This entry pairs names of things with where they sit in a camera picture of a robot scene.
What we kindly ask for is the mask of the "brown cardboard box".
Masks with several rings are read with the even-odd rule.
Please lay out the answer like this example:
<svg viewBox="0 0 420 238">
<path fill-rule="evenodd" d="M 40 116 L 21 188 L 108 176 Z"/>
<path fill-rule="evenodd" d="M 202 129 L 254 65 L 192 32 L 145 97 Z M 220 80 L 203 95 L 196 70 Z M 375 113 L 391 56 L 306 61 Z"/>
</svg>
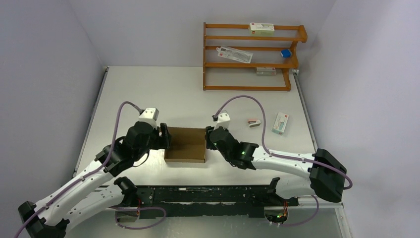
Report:
<svg viewBox="0 0 420 238">
<path fill-rule="evenodd" d="M 164 152 L 166 163 L 205 163 L 206 139 L 204 128 L 169 127 L 172 136 Z"/>
</svg>

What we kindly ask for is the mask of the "orange wooden shelf rack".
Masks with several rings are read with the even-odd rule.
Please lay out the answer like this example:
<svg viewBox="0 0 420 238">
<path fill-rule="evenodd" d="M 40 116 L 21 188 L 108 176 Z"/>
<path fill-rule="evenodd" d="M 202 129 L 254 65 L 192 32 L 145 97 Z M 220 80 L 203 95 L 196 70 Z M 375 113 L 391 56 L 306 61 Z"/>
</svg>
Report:
<svg viewBox="0 0 420 238">
<path fill-rule="evenodd" d="M 303 24 L 274 25 L 273 36 L 251 36 L 249 24 L 203 23 L 203 90 L 290 91 L 289 74 L 297 69 L 297 45 L 308 40 Z M 218 56 L 216 47 L 226 46 L 253 53 L 251 63 Z M 280 51 L 293 55 L 283 58 Z M 256 75 L 257 67 L 274 67 L 275 76 Z"/>
</svg>

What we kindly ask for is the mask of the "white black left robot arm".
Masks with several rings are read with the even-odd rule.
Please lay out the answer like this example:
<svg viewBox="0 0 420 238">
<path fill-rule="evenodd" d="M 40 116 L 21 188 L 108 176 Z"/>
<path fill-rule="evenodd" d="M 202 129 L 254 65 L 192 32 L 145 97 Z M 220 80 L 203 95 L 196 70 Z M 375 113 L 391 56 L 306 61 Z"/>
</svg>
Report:
<svg viewBox="0 0 420 238">
<path fill-rule="evenodd" d="M 32 238 L 63 238 L 81 221 L 114 206 L 131 206 L 138 200 L 137 187 L 120 174 L 151 150 L 168 149 L 171 134 L 159 126 L 138 121 L 126 136 L 114 138 L 78 176 L 36 203 L 18 207 L 22 227 Z"/>
</svg>

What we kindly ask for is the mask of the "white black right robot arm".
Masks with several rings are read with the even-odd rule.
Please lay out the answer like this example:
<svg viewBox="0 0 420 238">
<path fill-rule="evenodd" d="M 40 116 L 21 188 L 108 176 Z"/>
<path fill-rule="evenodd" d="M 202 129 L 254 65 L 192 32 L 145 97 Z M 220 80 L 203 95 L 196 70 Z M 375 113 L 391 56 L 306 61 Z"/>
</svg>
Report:
<svg viewBox="0 0 420 238">
<path fill-rule="evenodd" d="M 217 150 L 233 167 L 291 174 L 290 178 L 273 180 L 274 187 L 267 192 L 272 205 L 303 195 L 316 195 L 333 203 L 342 201 L 347 170 L 325 149 L 317 149 L 312 154 L 297 154 L 298 160 L 293 160 L 292 153 L 269 153 L 258 144 L 239 142 L 223 127 L 207 126 L 205 138 L 206 148 Z"/>
</svg>

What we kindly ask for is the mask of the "white flat box bottom shelf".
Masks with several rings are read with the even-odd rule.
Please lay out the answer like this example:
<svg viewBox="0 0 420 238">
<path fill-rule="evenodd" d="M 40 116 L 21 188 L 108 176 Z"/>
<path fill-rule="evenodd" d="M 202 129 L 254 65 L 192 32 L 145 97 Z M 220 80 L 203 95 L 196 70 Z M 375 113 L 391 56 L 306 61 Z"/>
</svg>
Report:
<svg viewBox="0 0 420 238">
<path fill-rule="evenodd" d="M 274 67 L 257 67 L 256 75 L 259 76 L 275 76 L 277 74 Z"/>
</svg>

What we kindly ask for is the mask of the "white green box top shelf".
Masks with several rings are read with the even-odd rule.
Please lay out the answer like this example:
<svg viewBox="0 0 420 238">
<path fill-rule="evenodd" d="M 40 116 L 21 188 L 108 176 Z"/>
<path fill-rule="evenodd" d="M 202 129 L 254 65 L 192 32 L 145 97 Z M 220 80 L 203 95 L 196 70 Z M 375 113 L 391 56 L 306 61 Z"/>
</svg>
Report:
<svg viewBox="0 0 420 238">
<path fill-rule="evenodd" d="M 255 23 L 251 22 L 248 26 L 249 33 L 251 36 L 273 36 L 275 33 L 275 27 L 271 23 Z"/>
</svg>

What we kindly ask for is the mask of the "clear plastic packet on shelf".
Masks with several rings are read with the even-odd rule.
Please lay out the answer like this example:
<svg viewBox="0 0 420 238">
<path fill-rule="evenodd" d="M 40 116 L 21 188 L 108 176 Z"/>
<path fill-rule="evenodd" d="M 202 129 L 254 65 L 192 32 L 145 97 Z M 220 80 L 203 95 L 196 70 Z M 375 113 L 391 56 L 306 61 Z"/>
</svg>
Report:
<svg viewBox="0 0 420 238">
<path fill-rule="evenodd" d="M 226 46 L 220 46 L 216 47 L 217 54 L 219 57 L 241 62 L 241 63 L 251 63 L 253 53 L 239 50 L 236 48 L 226 47 Z"/>
</svg>

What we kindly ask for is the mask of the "blue small object on shelf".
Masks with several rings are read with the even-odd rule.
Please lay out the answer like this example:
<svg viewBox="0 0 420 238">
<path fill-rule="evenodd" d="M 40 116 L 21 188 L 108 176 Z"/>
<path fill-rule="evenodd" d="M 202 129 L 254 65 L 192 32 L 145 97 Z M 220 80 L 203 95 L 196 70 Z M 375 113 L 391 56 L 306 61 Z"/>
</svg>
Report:
<svg viewBox="0 0 420 238">
<path fill-rule="evenodd" d="M 280 55 L 283 58 L 290 58 L 293 55 L 293 53 L 290 49 L 283 49 L 283 50 L 280 51 Z"/>
</svg>

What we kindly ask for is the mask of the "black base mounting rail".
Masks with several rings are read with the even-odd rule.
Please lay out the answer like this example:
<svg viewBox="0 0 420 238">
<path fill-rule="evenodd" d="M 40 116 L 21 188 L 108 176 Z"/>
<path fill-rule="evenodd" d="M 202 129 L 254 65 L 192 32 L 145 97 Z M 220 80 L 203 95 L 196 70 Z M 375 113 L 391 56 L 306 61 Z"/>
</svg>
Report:
<svg viewBox="0 0 420 238">
<path fill-rule="evenodd" d="M 268 185 L 156 186 L 138 185 L 134 194 L 123 198 L 119 207 L 140 207 L 140 219 L 163 215 L 150 210 L 160 207 L 169 217 L 236 216 L 265 217 L 266 207 L 298 206 L 296 197 L 275 194 L 278 178 Z"/>
</svg>

